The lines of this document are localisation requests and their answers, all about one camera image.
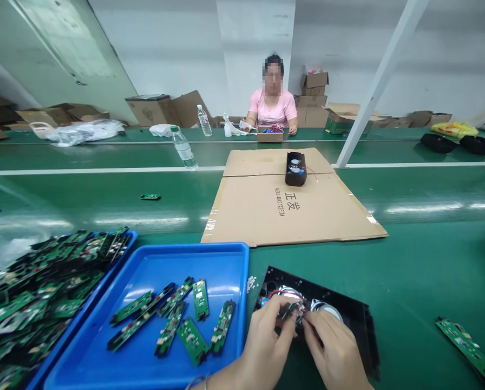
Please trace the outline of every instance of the pink shirt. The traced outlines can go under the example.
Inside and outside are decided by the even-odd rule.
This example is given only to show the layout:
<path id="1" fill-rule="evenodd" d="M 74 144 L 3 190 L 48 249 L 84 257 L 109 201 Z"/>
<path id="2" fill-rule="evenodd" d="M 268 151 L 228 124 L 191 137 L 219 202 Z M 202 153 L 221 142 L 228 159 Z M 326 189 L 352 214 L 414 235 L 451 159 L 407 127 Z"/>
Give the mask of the pink shirt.
<path id="1" fill-rule="evenodd" d="M 250 98 L 248 111 L 257 112 L 257 126 L 268 126 L 274 123 L 287 125 L 290 120 L 297 117 L 293 95 L 286 90 L 282 90 L 277 106 L 269 109 L 264 102 L 263 89 L 257 89 Z"/>

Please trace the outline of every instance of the water bottle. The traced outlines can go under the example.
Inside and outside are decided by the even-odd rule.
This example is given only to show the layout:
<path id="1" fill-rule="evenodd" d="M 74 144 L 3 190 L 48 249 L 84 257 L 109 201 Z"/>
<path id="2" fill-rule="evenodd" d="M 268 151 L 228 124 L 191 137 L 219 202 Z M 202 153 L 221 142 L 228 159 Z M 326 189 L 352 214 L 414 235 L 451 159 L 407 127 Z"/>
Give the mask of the water bottle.
<path id="1" fill-rule="evenodd" d="M 197 162 L 195 162 L 195 157 L 190 149 L 190 144 L 185 136 L 181 133 L 178 126 L 171 126 L 171 130 L 174 147 L 178 151 L 181 160 L 183 160 L 183 164 L 185 164 L 185 167 L 189 171 L 195 171 L 199 165 Z"/>
<path id="2" fill-rule="evenodd" d="M 210 127 L 210 123 L 208 122 L 208 116 L 203 110 L 201 105 L 198 105 L 198 118 L 199 123 L 201 124 L 201 128 L 203 129 L 203 134 L 205 136 L 210 137 L 212 135 L 212 128 Z"/>

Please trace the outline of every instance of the black hair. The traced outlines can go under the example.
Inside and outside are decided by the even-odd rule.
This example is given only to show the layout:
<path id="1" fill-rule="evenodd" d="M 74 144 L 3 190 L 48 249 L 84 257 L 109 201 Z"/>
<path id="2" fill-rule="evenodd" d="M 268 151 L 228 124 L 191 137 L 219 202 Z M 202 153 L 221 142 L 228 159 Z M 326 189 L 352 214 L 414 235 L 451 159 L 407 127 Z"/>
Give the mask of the black hair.
<path id="1" fill-rule="evenodd" d="M 282 62 L 282 58 L 280 58 L 277 53 L 273 53 L 271 56 L 264 60 L 263 77 L 268 71 L 268 67 L 270 66 L 270 64 L 273 63 L 280 65 L 280 75 L 284 76 L 284 62 Z"/>

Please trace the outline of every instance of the blue plastic tray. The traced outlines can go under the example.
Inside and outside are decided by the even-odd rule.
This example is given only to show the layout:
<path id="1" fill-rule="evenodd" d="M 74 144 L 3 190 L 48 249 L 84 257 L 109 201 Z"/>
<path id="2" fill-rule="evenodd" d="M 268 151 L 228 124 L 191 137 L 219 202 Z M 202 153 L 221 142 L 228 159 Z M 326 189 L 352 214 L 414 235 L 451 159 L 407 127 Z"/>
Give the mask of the blue plastic tray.
<path id="1" fill-rule="evenodd" d="M 106 275 L 102 278 L 102 280 L 100 280 L 100 282 L 95 287 L 94 291 L 91 293 L 89 298 L 87 298 L 87 301 L 85 302 L 84 306 L 80 309 L 76 317 L 73 318 L 68 328 L 64 331 L 60 339 L 57 341 L 57 344 L 55 344 L 55 347 L 51 350 L 48 357 L 42 362 L 35 376 L 30 380 L 26 390 L 34 390 L 35 388 L 37 388 L 37 386 L 42 384 L 44 379 L 46 379 L 46 376 L 49 374 L 49 371 L 51 370 L 53 365 L 56 363 L 57 359 L 64 351 L 64 348 L 66 347 L 70 339 L 73 338 L 76 331 L 82 325 L 83 321 L 91 313 L 91 310 L 96 306 L 96 303 L 102 297 L 106 287 L 109 286 L 111 281 L 117 275 L 118 270 L 125 262 L 125 259 L 127 258 L 127 255 L 130 249 L 132 248 L 134 242 L 138 238 L 138 232 L 136 230 L 129 230 L 127 231 L 126 234 L 130 236 L 130 241 L 129 241 L 129 244 L 127 245 L 127 248 L 125 249 L 125 253 L 122 255 L 122 257 L 118 259 L 116 264 L 113 265 L 113 267 L 109 270 L 109 272 L 106 273 Z"/>
<path id="2" fill-rule="evenodd" d="M 243 351 L 249 255 L 250 249 L 244 243 L 138 248 L 60 357 L 44 389 L 184 388 L 196 376 L 227 366 Z M 194 367 L 176 335 L 168 355 L 157 358 L 156 341 L 166 318 L 156 316 L 116 352 L 107 351 L 107 342 L 129 322 L 127 319 L 111 327 L 109 321 L 115 312 L 151 289 L 158 293 L 170 282 L 178 288 L 187 276 L 206 280 L 210 316 L 195 321 L 190 293 L 185 298 L 183 319 L 192 317 L 208 344 L 223 303 L 231 299 L 236 304 L 220 356 L 209 354 L 203 364 Z"/>

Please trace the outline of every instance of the yellow bag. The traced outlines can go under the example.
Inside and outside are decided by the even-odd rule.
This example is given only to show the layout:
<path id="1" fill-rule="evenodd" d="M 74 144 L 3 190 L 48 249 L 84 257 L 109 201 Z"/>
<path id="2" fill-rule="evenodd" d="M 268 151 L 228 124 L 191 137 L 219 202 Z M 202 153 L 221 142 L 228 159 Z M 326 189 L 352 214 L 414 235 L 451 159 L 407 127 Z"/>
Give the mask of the yellow bag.
<path id="1" fill-rule="evenodd" d="M 444 135 L 451 135 L 452 137 L 463 138 L 465 135 L 478 135 L 479 130 L 477 130 L 474 126 L 469 124 L 468 122 L 444 122 L 432 125 L 432 131 L 444 134 Z"/>

